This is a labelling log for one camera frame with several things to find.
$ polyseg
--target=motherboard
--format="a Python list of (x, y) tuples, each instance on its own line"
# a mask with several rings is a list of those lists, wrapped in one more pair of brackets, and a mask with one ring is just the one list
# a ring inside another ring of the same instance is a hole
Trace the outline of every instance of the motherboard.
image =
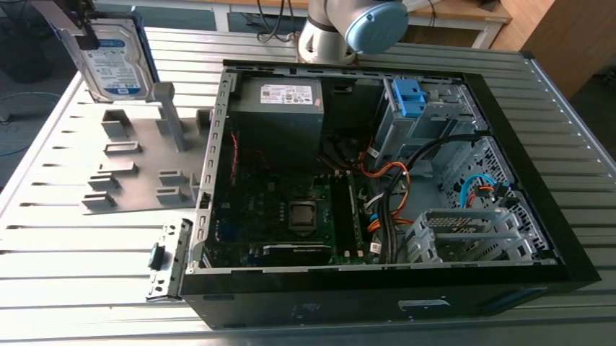
[(207, 249), (219, 266), (363, 263), (351, 174), (244, 173), (235, 181)]

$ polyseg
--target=power supply label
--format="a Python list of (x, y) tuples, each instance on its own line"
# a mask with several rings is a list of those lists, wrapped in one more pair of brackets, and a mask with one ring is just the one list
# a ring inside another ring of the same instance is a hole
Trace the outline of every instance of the power supply label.
[(264, 84), (260, 87), (260, 103), (311, 105), (311, 87), (304, 85)]
[(129, 52), (123, 40), (99, 40), (97, 50), (84, 54), (96, 84), (111, 94), (132, 95), (141, 90), (135, 68), (127, 61)]

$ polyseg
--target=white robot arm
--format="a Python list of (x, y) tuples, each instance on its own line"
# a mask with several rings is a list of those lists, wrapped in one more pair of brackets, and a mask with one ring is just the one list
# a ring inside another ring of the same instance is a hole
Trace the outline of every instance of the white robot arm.
[(310, 0), (298, 52), (306, 63), (349, 64), (358, 54), (382, 53), (405, 34), (401, 0)]

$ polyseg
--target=sticker label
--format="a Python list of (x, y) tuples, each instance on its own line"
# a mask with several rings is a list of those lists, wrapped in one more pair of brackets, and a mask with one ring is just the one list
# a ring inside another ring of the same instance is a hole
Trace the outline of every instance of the sticker label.
[(370, 243), (370, 252), (373, 252), (374, 254), (379, 254), (381, 253), (381, 244)]
[(320, 303), (299, 303), (291, 310), (291, 318), (303, 319), (304, 316), (312, 315), (320, 309)]
[(125, 61), (128, 52), (121, 40), (99, 40), (97, 50), (84, 54), (97, 85), (116, 95), (137, 94), (141, 90), (132, 65)]
[(374, 149), (371, 146), (367, 147), (366, 151), (367, 151), (367, 153), (370, 154), (370, 156), (371, 156), (373, 158), (377, 158), (377, 157), (378, 157), (378, 151), (377, 151), (377, 149)]
[(311, 87), (307, 85), (274, 85), (260, 87), (260, 103), (311, 105)]

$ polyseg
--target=slotted aluminum table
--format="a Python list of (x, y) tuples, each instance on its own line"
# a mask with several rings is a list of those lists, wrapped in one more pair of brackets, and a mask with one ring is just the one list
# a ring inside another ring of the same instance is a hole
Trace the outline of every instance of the slotted aluminum table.
[[(175, 83), (180, 116), (214, 105), (223, 58), (294, 61), (290, 44), (272, 40), (260, 45), (251, 34), (147, 33), (160, 78)], [(81, 215), (80, 183), (104, 159), (99, 122), (104, 109), (117, 105), (95, 105), (76, 75), (0, 196), (0, 340), (77, 340), (83, 345), (101, 339), (117, 345), (123, 342), (112, 339), (129, 338), (131, 344), (194, 345), (207, 338), (208, 345), (234, 345), (242, 342), (230, 338), (246, 337), (268, 345), (411, 340), (430, 345), (613, 344), (613, 337), (601, 335), (616, 328), (614, 163), (536, 62), (517, 53), (405, 44), (362, 57), (361, 64), (483, 75), (602, 281), (487, 319), (211, 331), (183, 302), (144, 302), (145, 264), (160, 225), (191, 210)], [(129, 116), (156, 112), (141, 102), (121, 107)]]

